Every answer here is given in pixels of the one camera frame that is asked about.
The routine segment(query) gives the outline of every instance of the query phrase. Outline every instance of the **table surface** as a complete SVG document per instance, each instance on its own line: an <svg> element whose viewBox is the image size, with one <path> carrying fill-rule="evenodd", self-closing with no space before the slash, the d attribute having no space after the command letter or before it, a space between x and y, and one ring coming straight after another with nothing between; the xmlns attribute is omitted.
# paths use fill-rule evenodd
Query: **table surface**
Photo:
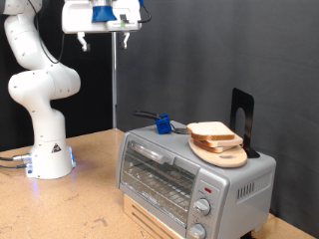
<svg viewBox="0 0 319 239"><path fill-rule="evenodd" d="M123 194L116 188L122 137L120 130L110 129L68 138L77 166L63 178L27 178L24 169L0 168L0 238L150 238L124 213ZM0 156L27 153L29 148ZM253 235L258 239L314 238L273 215Z"/></svg>

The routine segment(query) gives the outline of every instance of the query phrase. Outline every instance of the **black cable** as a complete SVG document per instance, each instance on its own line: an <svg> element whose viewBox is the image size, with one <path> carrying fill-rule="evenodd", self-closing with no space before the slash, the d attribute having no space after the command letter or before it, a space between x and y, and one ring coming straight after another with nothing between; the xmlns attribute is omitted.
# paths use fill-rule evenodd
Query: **black cable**
<svg viewBox="0 0 319 239"><path fill-rule="evenodd" d="M139 21L139 23L146 23L146 22L149 22L151 19L152 19L152 16L151 16L151 13L149 12L149 10L146 8L145 5L142 6L146 11L147 13L149 14L149 18L147 20L144 20L144 21Z"/></svg>
<svg viewBox="0 0 319 239"><path fill-rule="evenodd" d="M54 62L52 61L52 59L48 56L44 46L43 46L43 43L42 43L42 39L41 39L41 36L40 36L40 27L39 27L39 19L38 19L38 13L36 11L36 9L34 8L33 4L31 3L30 0L28 0L28 2L30 3L31 7L33 8L33 11L34 13L36 14L36 26L37 26L37 30L38 30L38 34L39 34L39 41L40 41L40 45L41 45L41 48L44 52L44 54L46 55L46 57L50 60L50 62L52 62L53 64L58 64L61 62L61 59L62 59L62 56L63 56L63 52L64 52L64 39L65 39L65 33L63 33L63 36L62 36L62 49L61 49L61 53L60 53L60 57L58 59L57 62Z"/></svg>
<svg viewBox="0 0 319 239"><path fill-rule="evenodd" d="M24 168L27 167L27 164L20 164L17 166L4 166L4 165L0 165L0 167L4 167L4 168Z"/></svg>
<svg viewBox="0 0 319 239"><path fill-rule="evenodd" d="M170 126L172 126L172 128L173 128L174 130L176 130L175 126L174 126L174 125L172 125L172 123L170 124Z"/></svg>
<svg viewBox="0 0 319 239"><path fill-rule="evenodd" d="M13 161L12 157L0 157L0 160L2 161Z"/></svg>

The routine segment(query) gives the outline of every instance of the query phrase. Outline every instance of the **blue gripper part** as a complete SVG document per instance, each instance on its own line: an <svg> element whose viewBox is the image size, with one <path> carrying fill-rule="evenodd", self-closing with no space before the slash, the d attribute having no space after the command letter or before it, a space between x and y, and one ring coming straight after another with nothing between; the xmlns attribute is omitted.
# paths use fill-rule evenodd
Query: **blue gripper part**
<svg viewBox="0 0 319 239"><path fill-rule="evenodd" d="M163 114L161 115L161 117L162 119L156 120L159 134L171 132L171 126L170 126L168 114Z"/></svg>
<svg viewBox="0 0 319 239"><path fill-rule="evenodd" d="M93 7L92 22L108 22L118 20L111 6Z"/></svg>

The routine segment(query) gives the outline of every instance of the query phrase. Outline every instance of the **toast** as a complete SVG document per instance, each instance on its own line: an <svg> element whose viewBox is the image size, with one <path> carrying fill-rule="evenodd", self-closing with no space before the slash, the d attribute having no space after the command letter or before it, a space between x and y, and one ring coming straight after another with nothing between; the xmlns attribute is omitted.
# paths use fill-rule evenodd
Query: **toast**
<svg viewBox="0 0 319 239"><path fill-rule="evenodd" d="M201 141L198 141L198 140L194 140L193 141L193 144L195 144L196 146L202 148L202 149L205 149L207 151L210 151L210 152L216 152L216 153L220 153L220 152L224 152L226 150L229 150L233 147L235 147L236 145L234 146L217 146L217 147L210 147L210 146L207 146L203 143L201 143Z"/></svg>
<svg viewBox="0 0 319 239"><path fill-rule="evenodd" d="M234 139L235 133L220 121L193 122L187 131L196 140L228 140Z"/></svg>
<svg viewBox="0 0 319 239"><path fill-rule="evenodd" d="M200 140L202 144L208 147L225 147L225 146L236 146L242 144L242 138L235 135L234 139L229 140Z"/></svg>

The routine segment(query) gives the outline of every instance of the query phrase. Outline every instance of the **silver toaster oven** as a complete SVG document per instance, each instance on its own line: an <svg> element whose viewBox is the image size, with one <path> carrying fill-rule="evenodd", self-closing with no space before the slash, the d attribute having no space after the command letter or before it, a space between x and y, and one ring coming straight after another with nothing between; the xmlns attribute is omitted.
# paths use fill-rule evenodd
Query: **silver toaster oven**
<svg viewBox="0 0 319 239"><path fill-rule="evenodd" d="M259 230L268 218L275 160L260 153L241 167L217 167L197 157L188 138L158 134L155 125L125 133L117 187L187 239L237 239Z"/></svg>

